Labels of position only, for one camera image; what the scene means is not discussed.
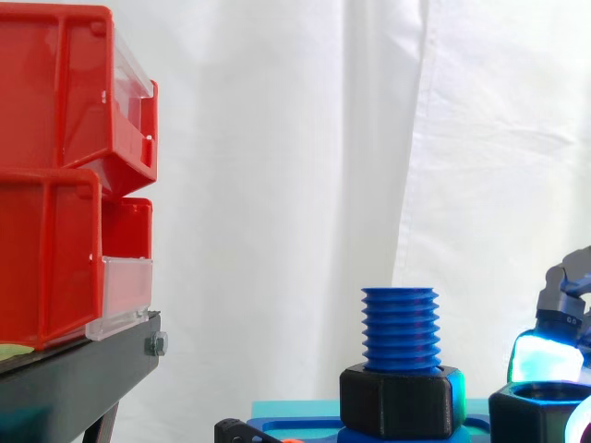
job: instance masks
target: red plastic drawer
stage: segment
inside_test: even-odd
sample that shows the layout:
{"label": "red plastic drawer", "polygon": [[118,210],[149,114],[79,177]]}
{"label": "red plastic drawer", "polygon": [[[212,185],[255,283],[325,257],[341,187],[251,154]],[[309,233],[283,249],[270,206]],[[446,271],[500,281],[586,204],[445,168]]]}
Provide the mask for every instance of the red plastic drawer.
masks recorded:
{"label": "red plastic drawer", "polygon": [[121,197],[156,180],[157,87],[102,6],[0,3],[0,167],[87,168]]}
{"label": "red plastic drawer", "polygon": [[99,340],[147,319],[151,203],[86,170],[0,171],[0,343]]}

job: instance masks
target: white curtain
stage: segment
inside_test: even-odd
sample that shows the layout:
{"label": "white curtain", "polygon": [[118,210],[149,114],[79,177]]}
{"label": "white curtain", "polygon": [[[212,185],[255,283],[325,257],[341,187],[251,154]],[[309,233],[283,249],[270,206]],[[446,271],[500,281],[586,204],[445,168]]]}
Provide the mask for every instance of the white curtain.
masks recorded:
{"label": "white curtain", "polygon": [[392,279],[440,293],[470,396],[503,384],[546,268],[591,243],[591,5],[104,3],[160,84],[139,195],[170,335],[114,443],[211,441],[252,401],[336,398],[363,361],[359,288]]}

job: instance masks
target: black hex nut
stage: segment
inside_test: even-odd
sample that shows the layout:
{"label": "black hex nut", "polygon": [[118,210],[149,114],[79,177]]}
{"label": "black hex nut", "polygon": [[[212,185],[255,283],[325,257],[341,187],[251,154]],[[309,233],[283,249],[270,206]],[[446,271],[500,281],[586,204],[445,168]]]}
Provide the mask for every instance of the black hex nut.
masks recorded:
{"label": "black hex nut", "polygon": [[382,439],[449,438],[465,421],[464,374],[439,366],[437,375],[382,374],[364,365],[343,371],[341,420]]}
{"label": "black hex nut", "polygon": [[490,443],[561,443],[591,386],[565,381],[509,383],[488,399]]}

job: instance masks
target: cyan light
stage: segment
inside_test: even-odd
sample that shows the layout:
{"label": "cyan light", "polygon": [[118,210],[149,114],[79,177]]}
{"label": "cyan light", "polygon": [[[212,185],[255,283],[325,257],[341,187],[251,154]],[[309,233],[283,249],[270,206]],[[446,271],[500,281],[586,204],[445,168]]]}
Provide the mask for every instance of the cyan light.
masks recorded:
{"label": "cyan light", "polygon": [[564,443],[581,443],[583,433],[591,423],[591,397],[577,406],[569,417]]}
{"label": "cyan light", "polygon": [[577,348],[536,335],[515,342],[511,381],[578,381],[583,355]]}

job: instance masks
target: blue threaded bolt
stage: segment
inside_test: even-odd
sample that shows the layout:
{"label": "blue threaded bolt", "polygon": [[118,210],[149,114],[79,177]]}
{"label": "blue threaded bolt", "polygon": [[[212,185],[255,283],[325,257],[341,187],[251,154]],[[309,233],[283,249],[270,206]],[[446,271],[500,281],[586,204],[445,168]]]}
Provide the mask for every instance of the blue threaded bolt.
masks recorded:
{"label": "blue threaded bolt", "polygon": [[368,371],[404,374],[436,374],[440,339],[435,335],[439,317],[431,288],[366,288],[363,299],[368,316],[363,332],[368,348],[363,354]]}

